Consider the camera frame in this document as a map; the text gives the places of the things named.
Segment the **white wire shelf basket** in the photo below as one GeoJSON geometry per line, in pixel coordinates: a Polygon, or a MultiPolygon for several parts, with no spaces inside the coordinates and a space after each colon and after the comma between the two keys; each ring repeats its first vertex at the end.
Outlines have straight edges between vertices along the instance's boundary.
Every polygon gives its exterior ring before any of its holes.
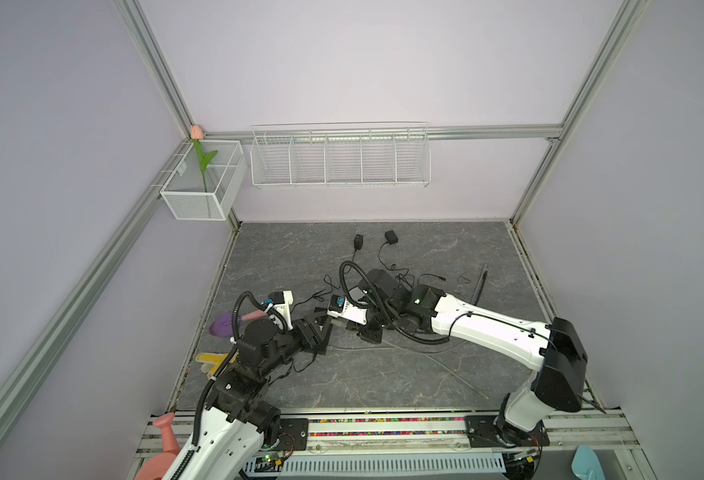
{"type": "Polygon", "coordinates": [[[254,186],[426,186],[432,169],[426,124],[370,125],[328,128],[324,124],[318,130],[254,127],[254,186]]]}
{"type": "Polygon", "coordinates": [[[226,220],[248,163],[236,140],[200,140],[204,153],[218,150],[205,168],[205,180],[192,143],[160,190],[178,220],[226,220]]]}

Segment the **gray marble floor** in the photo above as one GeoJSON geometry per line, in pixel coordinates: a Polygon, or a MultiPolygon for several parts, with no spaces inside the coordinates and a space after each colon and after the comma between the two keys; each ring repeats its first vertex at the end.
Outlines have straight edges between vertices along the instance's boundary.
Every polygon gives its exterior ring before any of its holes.
{"type": "MultiPolygon", "coordinates": [[[[299,302],[326,286],[322,280],[325,274],[338,284],[339,263],[352,256],[356,234],[364,235],[365,243],[355,261],[366,270],[381,267],[376,252],[384,242],[386,230],[395,230],[400,238],[397,244],[382,250],[386,264],[407,266],[416,276],[427,272],[444,276],[445,282],[425,276],[422,283],[463,300],[470,299],[481,265],[487,264],[489,273],[480,306],[524,319],[543,320],[501,222],[322,223],[243,224],[208,324],[231,311],[234,300],[244,290],[260,299],[274,290],[292,290],[299,302]]],[[[354,274],[348,278],[349,284],[357,284],[359,279],[354,274]]],[[[325,304],[306,302],[296,308],[294,316],[300,317],[325,304]]],[[[244,307],[243,313],[251,310],[252,306],[244,307]]],[[[463,340],[422,346],[392,331],[386,331],[384,339],[398,346],[439,353],[427,356],[386,344],[372,346],[335,326],[330,344],[344,350],[330,348],[326,356],[318,356],[303,372],[292,372],[276,382],[267,400],[279,408],[497,408],[504,395],[517,388],[529,373],[510,358],[463,340]]],[[[229,343],[209,335],[206,329],[198,352],[226,351],[229,343]]],[[[311,355],[299,354],[297,368],[309,360],[311,355]]],[[[193,364],[177,408],[194,409],[204,383],[204,374],[193,364]]]]}

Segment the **purple brush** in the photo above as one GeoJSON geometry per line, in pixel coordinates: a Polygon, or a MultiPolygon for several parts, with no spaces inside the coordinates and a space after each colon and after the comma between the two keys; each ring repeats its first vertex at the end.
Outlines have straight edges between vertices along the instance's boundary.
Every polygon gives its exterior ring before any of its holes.
{"type": "MultiPolygon", "coordinates": [[[[261,310],[256,310],[255,312],[251,313],[246,313],[245,315],[242,315],[240,317],[240,327],[241,327],[241,332],[242,332],[242,326],[243,322],[247,322],[249,320],[256,320],[257,318],[261,318],[262,316],[266,316],[267,314],[262,312],[261,310]]],[[[216,319],[211,324],[211,328],[208,329],[208,331],[211,333],[213,336],[220,336],[223,339],[228,339],[229,337],[232,336],[232,312],[226,312],[223,313],[219,316],[219,318],[216,319]]]]}

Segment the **power adapter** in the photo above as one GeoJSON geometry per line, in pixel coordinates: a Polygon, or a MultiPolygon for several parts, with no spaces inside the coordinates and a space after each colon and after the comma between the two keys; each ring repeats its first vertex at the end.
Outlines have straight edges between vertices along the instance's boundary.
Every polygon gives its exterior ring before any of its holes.
{"type": "Polygon", "coordinates": [[[389,245],[395,245],[397,243],[397,235],[395,235],[394,230],[390,230],[384,233],[384,238],[389,245]]]}

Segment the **mounting plate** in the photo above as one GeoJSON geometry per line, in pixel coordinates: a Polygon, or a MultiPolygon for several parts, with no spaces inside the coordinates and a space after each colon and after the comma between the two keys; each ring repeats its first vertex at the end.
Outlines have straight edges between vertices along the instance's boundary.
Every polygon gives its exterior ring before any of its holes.
{"type": "MultiPolygon", "coordinates": [[[[488,448],[499,447],[499,442],[496,440],[498,429],[493,421],[496,420],[495,415],[468,415],[464,417],[466,424],[466,435],[470,439],[470,447],[473,448],[488,448]]],[[[539,441],[539,446],[549,446],[549,436],[544,429],[544,423],[539,422],[536,428],[530,432],[530,435],[536,437],[539,441]]],[[[520,442],[521,447],[535,447],[536,442],[532,438],[526,438],[520,442]]]]}
{"type": "Polygon", "coordinates": [[[309,438],[309,420],[307,418],[281,418],[280,433],[278,434],[278,446],[274,450],[290,450],[292,446],[294,452],[307,449],[307,439],[309,438]]]}

